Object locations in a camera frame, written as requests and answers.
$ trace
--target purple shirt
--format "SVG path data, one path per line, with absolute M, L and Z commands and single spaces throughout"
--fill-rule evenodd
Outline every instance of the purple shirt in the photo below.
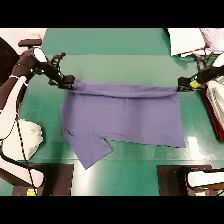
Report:
M 78 81 L 61 107 L 62 130 L 85 169 L 106 140 L 185 147 L 177 88 Z

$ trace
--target green table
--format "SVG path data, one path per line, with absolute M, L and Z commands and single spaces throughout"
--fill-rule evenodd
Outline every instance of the green table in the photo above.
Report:
M 176 86 L 178 77 L 190 77 L 197 71 L 193 59 L 169 56 L 169 41 L 161 28 L 139 29 L 131 40 L 130 33 L 138 29 L 114 32 L 109 35 L 102 29 L 65 29 L 61 40 L 61 29 L 48 29 L 43 50 L 51 57 L 49 54 L 66 49 L 69 55 L 61 63 L 63 73 L 83 80 Z M 85 41 L 90 38 L 86 33 L 97 37 L 97 41 L 86 46 Z M 147 42 L 145 33 L 149 40 L 152 36 L 154 46 Z M 125 38 L 128 43 L 123 47 Z M 113 42 L 114 48 L 104 42 Z M 145 52 L 142 42 L 147 46 Z M 74 50 L 77 46 L 79 55 Z M 74 163 L 72 195 L 158 195 L 158 164 L 224 166 L 223 144 L 215 137 L 200 94 L 191 92 L 179 93 L 186 148 L 110 141 L 113 152 L 85 171 L 61 133 L 59 108 L 66 91 L 47 85 L 47 81 L 44 76 L 35 76 L 23 101 L 21 118 L 40 124 L 44 136 L 30 161 Z M 11 194 L 12 187 L 6 185 L 9 184 L 0 182 L 0 194 Z

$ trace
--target stack of clothes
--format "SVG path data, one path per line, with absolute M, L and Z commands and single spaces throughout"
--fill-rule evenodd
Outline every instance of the stack of clothes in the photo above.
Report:
M 217 138 L 224 140 L 224 85 L 217 81 L 210 81 L 201 94 Z

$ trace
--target red cloth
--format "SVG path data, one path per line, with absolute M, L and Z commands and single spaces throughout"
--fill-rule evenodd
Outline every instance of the red cloth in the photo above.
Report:
M 201 95 L 202 95 L 202 98 L 203 98 L 204 103 L 206 105 L 207 111 L 210 115 L 211 121 L 213 123 L 214 129 L 215 129 L 215 132 L 216 132 L 216 136 L 219 140 L 223 141 L 224 140 L 224 130 L 223 130 L 221 124 L 219 123 L 219 121 L 217 120 L 217 118 L 214 114 L 212 105 L 209 102 L 208 97 L 206 96 L 207 88 L 208 87 L 206 86 L 205 89 L 201 90 Z

